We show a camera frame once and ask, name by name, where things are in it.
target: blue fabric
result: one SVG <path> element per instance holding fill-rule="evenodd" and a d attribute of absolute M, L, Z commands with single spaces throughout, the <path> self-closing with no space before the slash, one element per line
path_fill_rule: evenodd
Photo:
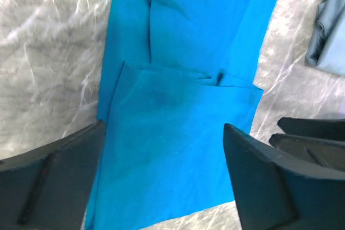
<path fill-rule="evenodd" d="M 275 2 L 113 0 L 87 230 L 140 229 L 234 200 L 223 125 L 250 131 Z"/>

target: white marble pattern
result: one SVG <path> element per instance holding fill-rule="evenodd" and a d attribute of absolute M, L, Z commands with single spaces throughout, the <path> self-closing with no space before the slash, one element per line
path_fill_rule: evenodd
<path fill-rule="evenodd" d="M 267 142 L 282 116 L 339 117 L 345 79 L 306 67 L 321 0 L 279 0 L 259 60 L 265 90 L 252 135 Z M 95 120 L 111 0 L 0 0 L 0 159 Z M 152 230 L 238 230 L 235 203 Z"/>
<path fill-rule="evenodd" d="M 111 0 L 0 0 L 0 159 L 95 121 Z"/>

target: black plastic part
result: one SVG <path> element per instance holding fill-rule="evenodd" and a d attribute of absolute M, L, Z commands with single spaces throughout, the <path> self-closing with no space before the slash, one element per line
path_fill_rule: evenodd
<path fill-rule="evenodd" d="M 270 144 L 299 159 L 345 172 L 344 142 L 275 134 Z"/>
<path fill-rule="evenodd" d="M 283 117 L 277 124 L 289 135 L 345 141 L 345 120 L 314 120 Z"/>
<path fill-rule="evenodd" d="M 299 159 L 224 127 L 243 230 L 345 229 L 345 172 Z"/>
<path fill-rule="evenodd" d="M 0 161 L 0 229 L 80 230 L 104 140 L 99 121 Z"/>

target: gray clothing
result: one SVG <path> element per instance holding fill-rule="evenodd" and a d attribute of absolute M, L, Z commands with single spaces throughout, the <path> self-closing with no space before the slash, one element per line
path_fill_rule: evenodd
<path fill-rule="evenodd" d="M 345 0 L 324 0 L 318 6 L 306 61 L 320 70 L 345 75 Z"/>

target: gray fabric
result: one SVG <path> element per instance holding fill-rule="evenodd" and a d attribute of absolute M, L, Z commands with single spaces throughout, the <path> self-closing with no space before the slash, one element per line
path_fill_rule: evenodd
<path fill-rule="evenodd" d="M 345 75 L 345 0 L 324 0 L 318 6 L 306 61 L 320 70 Z"/>

